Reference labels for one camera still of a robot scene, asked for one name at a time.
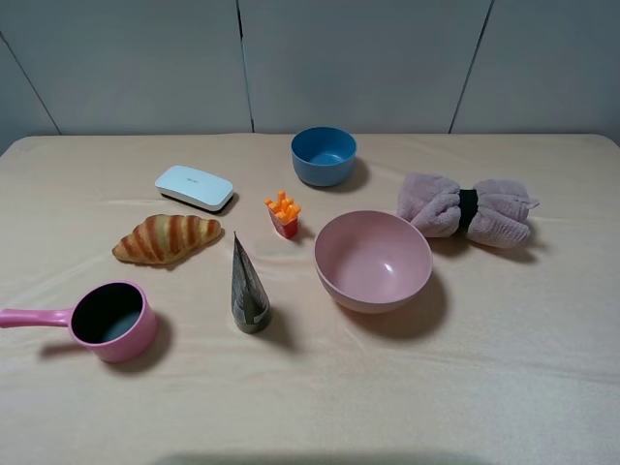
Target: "toy french fries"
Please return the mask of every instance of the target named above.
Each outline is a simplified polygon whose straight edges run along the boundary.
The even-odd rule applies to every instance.
[[[271,222],[280,235],[287,239],[297,234],[297,218],[301,206],[295,203],[292,197],[287,197],[285,191],[278,191],[278,200],[265,199],[264,204],[269,209]]]

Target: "black band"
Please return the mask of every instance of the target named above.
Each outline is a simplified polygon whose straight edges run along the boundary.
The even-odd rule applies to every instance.
[[[461,220],[458,222],[458,228],[467,230],[478,213],[478,192],[476,189],[461,189],[458,197],[460,197],[461,207]]]

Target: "croissant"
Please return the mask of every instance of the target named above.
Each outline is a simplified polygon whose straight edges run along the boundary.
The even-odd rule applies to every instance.
[[[112,249],[121,262],[171,264],[220,235],[220,222],[189,215],[153,215]]]

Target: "bowl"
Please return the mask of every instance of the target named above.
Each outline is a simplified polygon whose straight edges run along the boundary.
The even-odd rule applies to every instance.
[[[327,223],[315,241],[314,257],[333,299],[371,314],[411,300],[433,268],[421,232],[402,218],[371,210],[345,213]]]
[[[356,160],[353,137],[336,128],[311,128],[291,142],[293,168],[299,179],[318,187],[335,186],[347,180]]]

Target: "pink towel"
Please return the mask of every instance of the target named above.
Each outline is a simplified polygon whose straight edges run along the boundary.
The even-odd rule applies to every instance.
[[[461,229],[480,244],[510,248],[530,236],[525,219],[538,204],[516,181],[487,179],[468,191],[438,174],[413,172],[398,194],[396,213],[425,237],[448,237]]]

